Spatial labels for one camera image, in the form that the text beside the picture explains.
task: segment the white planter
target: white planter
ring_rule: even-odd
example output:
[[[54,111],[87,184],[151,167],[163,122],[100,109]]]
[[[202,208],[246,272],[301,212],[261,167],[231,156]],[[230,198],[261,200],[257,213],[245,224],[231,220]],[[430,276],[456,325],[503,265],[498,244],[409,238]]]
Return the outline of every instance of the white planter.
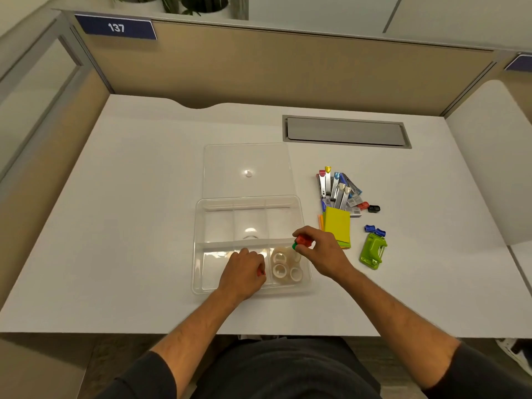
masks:
[[[133,14],[149,14],[150,12],[165,12],[162,0],[138,2],[137,0],[116,0],[114,8],[121,11],[129,11]]]
[[[195,17],[198,17],[198,16],[202,16],[204,18],[208,18],[208,19],[211,19],[211,18],[222,18],[222,19],[232,19],[232,16],[231,16],[231,1],[230,0],[227,0],[227,5],[224,9],[221,9],[219,11],[216,11],[216,12],[200,12],[199,14],[197,12],[193,13],[192,16],[195,16]],[[181,4],[181,0],[179,0],[179,13],[182,14],[183,11],[185,11],[187,8],[185,8],[183,6],[183,4]]]

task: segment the blue label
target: blue label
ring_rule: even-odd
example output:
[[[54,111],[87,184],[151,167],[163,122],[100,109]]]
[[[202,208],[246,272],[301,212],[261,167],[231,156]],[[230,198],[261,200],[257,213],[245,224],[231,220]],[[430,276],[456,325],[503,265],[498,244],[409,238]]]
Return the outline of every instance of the blue label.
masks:
[[[75,15],[81,28],[88,35],[157,40],[152,21],[107,16]]]
[[[527,73],[532,73],[532,56],[517,56],[508,66],[506,66],[505,70],[524,71]]]

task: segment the black shirt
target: black shirt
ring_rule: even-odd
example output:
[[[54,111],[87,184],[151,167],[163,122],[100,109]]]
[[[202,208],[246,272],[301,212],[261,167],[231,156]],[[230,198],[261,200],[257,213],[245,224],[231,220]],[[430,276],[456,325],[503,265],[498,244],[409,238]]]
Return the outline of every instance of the black shirt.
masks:
[[[226,349],[197,382],[193,399],[380,398],[380,385],[340,338],[241,341]],[[442,379],[423,391],[439,398],[532,398],[532,387],[460,345]],[[97,399],[175,399],[166,362],[148,352]]]

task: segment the yellow sticky note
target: yellow sticky note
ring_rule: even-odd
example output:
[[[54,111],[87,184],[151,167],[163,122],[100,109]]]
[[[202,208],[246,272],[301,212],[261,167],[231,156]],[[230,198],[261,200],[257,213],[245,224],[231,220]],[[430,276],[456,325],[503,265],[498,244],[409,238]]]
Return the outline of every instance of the yellow sticky note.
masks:
[[[323,214],[324,231],[334,234],[336,241],[342,241],[351,244],[349,236],[349,224],[351,217],[345,210],[327,207]]]

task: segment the red eraser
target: red eraser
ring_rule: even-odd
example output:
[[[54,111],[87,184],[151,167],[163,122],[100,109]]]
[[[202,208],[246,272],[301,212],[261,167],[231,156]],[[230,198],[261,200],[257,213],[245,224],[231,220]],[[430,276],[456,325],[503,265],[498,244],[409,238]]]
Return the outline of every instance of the red eraser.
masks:
[[[310,248],[312,245],[313,239],[309,237],[308,235],[298,235],[296,238],[296,243],[298,245],[305,245],[307,248]]]

